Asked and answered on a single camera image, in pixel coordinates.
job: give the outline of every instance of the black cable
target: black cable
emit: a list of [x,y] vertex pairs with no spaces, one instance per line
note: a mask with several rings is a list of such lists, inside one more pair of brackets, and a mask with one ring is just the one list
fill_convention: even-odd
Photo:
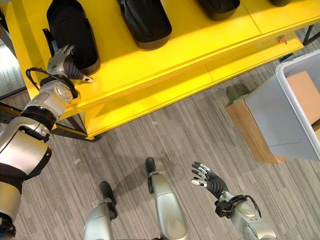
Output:
[[38,68],[38,67],[30,67],[27,70],[25,70],[25,75],[27,76],[27,78],[30,80],[30,82],[32,83],[32,85],[39,91],[39,87],[37,85],[37,83],[33,80],[32,76],[31,76],[31,72],[39,72],[39,73],[43,73],[48,75],[49,77],[52,77],[58,81],[60,81],[60,79],[58,77],[56,77],[55,75],[52,75],[51,73],[47,72],[46,70],[42,69],[42,68]]
[[249,199],[251,200],[251,202],[252,202],[253,205],[254,205],[254,208],[258,211],[260,218],[262,218],[262,217],[261,217],[260,209],[259,209],[258,204],[256,203],[256,201],[254,200],[254,198],[253,198],[252,196],[250,196],[250,195],[245,195],[244,197],[245,197],[245,198],[249,198]]

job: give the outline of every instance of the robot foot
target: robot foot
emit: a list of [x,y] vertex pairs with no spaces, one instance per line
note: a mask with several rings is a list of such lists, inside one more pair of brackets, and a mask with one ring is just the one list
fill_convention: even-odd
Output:
[[114,193],[110,184],[106,181],[103,181],[99,185],[100,191],[102,193],[103,199],[111,199],[111,202],[108,202],[108,208],[110,210],[110,219],[114,220],[118,217],[118,212],[116,210],[117,201],[115,199]]
[[149,174],[148,177],[148,189],[149,189],[149,193],[153,194],[154,191],[154,187],[152,186],[152,178],[150,176],[150,173],[156,171],[156,164],[155,164],[155,160],[152,157],[148,157],[145,161],[145,168],[147,173]]

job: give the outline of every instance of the silver robot leg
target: silver robot leg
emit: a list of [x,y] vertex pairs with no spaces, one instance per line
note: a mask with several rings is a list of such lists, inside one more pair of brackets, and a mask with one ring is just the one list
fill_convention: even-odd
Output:
[[90,213],[84,227],[84,240],[114,240],[108,202],[100,203]]
[[155,171],[149,172],[149,191],[154,192],[155,208],[161,240],[187,240],[188,223],[180,203],[165,177]]
[[90,213],[85,227],[84,240],[114,240],[111,220],[117,218],[116,200],[113,191],[106,181],[100,183],[103,201]]

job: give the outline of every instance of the cardboard box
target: cardboard box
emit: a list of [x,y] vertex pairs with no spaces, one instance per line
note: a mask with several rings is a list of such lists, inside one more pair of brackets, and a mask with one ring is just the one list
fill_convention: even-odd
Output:
[[280,164],[287,159],[272,154],[244,99],[227,106],[226,111],[257,162]]
[[292,91],[312,125],[320,119],[320,93],[307,71],[287,77]]

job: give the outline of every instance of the gray carpet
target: gray carpet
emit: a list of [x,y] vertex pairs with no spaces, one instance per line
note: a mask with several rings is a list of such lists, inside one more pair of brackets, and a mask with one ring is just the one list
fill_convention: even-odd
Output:
[[[316,48],[320,41],[303,51]],[[230,220],[215,214],[214,197],[190,184],[193,161],[210,166],[233,193],[253,196],[279,239],[320,239],[320,162],[256,162],[225,110],[271,77],[278,64],[271,62],[110,130],[94,143],[52,136],[49,164],[24,183],[16,239],[82,239],[86,218],[101,199],[98,185],[103,180],[115,189],[118,202],[115,238],[158,237],[144,170],[149,156],[176,192],[192,240],[242,239]],[[24,92],[3,102],[22,109],[27,101]]]

